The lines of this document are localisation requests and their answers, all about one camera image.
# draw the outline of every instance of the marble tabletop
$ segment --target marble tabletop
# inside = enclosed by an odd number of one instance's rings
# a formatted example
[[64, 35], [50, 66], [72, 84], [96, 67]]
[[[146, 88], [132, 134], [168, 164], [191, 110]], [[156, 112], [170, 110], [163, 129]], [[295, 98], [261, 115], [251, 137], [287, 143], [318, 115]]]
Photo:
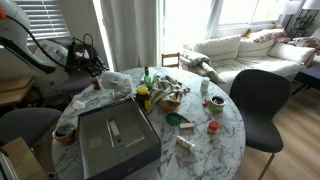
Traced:
[[[136, 179], [232, 179], [236, 173], [245, 149], [245, 130], [242, 117], [229, 98], [214, 83], [209, 84], [208, 92], [201, 93], [202, 77], [184, 70], [150, 67], [150, 75], [161, 72], [182, 83], [182, 88], [190, 88], [183, 94], [181, 105], [175, 110], [194, 120], [194, 129], [180, 130], [179, 126], [169, 125], [167, 113], [155, 105], [148, 115], [152, 126], [161, 140], [161, 158], [127, 176], [127, 180]], [[133, 86], [140, 84], [144, 68], [123, 71], [132, 77]], [[202, 105], [203, 99], [221, 96], [226, 101], [223, 112], [213, 114]], [[63, 112], [58, 125], [72, 122], [77, 126], [80, 113], [104, 106], [113, 101], [110, 90], [94, 90], [92, 86], [79, 94], [79, 100], [85, 108], [76, 110], [71, 104]], [[208, 134], [210, 120], [218, 121], [220, 127], [216, 134]], [[177, 135], [196, 145], [194, 153], [176, 143]], [[56, 172], [60, 179], [83, 179], [83, 167], [79, 142], [62, 146], [56, 140], [52, 142], [52, 156]]]

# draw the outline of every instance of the curtain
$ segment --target curtain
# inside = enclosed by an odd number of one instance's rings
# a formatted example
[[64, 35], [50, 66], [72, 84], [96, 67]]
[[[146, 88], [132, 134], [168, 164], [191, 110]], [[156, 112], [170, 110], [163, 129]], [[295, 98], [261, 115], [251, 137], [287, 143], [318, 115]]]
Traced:
[[102, 0], [101, 7], [116, 70], [156, 66], [157, 0]]
[[205, 39], [211, 39], [216, 36], [219, 19], [221, 14], [223, 0], [212, 0], [210, 5], [210, 15], [207, 23]]

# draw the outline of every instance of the pillow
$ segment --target pillow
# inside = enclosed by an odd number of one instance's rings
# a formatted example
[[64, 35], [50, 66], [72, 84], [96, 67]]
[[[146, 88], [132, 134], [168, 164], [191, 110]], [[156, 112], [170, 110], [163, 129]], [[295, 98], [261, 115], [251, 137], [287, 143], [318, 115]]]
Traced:
[[217, 73], [216, 70], [214, 70], [209, 64], [202, 62], [199, 64], [199, 66], [204, 69], [204, 71], [207, 73], [210, 80], [214, 83], [224, 83], [225, 80], [221, 79]]
[[312, 47], [320, 49], [320, 40], [313, 37], [299, 37], [293, 39], [294, 45], [298, 47]]
[[315, 51], [314, 48], [295, 47], [283, 43], [276, 43], [268, 52], [269, 56], [294, 61], [304, 64], [308, 57]]
[[214, 58], [211, 61], [219, 61], [223, 59], [235, 59], [237, 57], [240, 44], [240, 35], [227, 36], [218, 39], [209, 39], [195, 44], [193, 51]]
[[208, 56], [201, 53], [193, 52], [193, 51], [187, 51], [187, 50], [183, 51], [181, 53], [181, 57], [182, 58], [180, 58], [180, 61], [183, 61], [183, 63], [186, 64], [188, 68], [195, 67], [201, 62], [206, 62], [211, 64]]
[[254, 42], [266, 42], [285, 35], [284, 29], [264, 29], [259, 32], [250, 33], [249, 39]]

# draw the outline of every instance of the metal box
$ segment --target metal box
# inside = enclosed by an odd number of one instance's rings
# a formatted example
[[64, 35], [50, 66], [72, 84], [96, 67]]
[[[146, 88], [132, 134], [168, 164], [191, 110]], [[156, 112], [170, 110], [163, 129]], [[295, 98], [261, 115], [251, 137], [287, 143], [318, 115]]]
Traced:
[[78, 130], [84, 179], [122, 179], [161, 156], [160, 139], [133, 98], [80, 114]]

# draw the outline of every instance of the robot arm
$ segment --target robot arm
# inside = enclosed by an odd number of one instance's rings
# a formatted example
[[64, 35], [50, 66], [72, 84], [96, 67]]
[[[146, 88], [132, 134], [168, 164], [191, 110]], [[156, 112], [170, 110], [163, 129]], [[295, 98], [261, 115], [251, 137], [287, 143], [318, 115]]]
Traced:
[[34, 56], [27, 48], [28, 33], [17, 22], [30, 29], [27, 14], [12, 0], [0, 1], [0, 44], [11, 53], [15, 54], [32, 69], [45, 74], [51, 74], [56, 69], [56, 64], [47, 58]]

